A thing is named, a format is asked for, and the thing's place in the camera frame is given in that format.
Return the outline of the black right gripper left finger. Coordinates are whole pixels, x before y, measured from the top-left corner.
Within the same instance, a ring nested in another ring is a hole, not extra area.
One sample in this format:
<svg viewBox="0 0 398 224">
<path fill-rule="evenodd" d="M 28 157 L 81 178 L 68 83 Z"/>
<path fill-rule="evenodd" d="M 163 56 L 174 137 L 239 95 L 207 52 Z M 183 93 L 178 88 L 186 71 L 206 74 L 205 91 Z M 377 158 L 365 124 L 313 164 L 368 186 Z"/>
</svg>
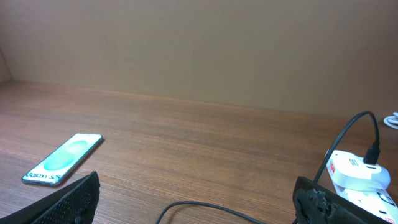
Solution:
<svg viewBox="0 0 398 224">
<path fill-rule="evenodd" d="M 10 224 L 91 224 L 100 199 L 97 172 L 4 218 Z"/>
</svg>

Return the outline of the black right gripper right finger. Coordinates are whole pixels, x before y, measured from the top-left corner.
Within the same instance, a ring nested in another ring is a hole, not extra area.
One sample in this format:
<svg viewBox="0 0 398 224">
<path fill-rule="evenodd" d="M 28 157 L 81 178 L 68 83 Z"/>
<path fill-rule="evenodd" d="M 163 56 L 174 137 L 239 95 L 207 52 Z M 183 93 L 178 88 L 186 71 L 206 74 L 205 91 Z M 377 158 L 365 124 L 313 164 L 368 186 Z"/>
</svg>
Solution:
<svg viewBox="0 0 398 224">
<path fill-rule="evenodd" d="M 388 224 L 303 176 L 296 180 L 292 200 L 293 224 Z"/>
</svg>

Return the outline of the Galaxy smartphone blue screen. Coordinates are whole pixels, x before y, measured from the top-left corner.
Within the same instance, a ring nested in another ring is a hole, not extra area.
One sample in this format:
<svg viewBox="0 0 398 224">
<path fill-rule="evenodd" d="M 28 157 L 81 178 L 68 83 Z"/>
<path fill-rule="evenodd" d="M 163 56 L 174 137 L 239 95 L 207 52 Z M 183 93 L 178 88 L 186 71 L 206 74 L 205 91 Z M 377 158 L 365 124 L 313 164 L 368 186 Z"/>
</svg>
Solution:
<svg viewBox="0 0 398 224">
<path fill-rule="evenodd" d="M 56 186 L 103 141 L 100 134 L 77 133 L 21 179 L 24 184 Z"/>
</svg>

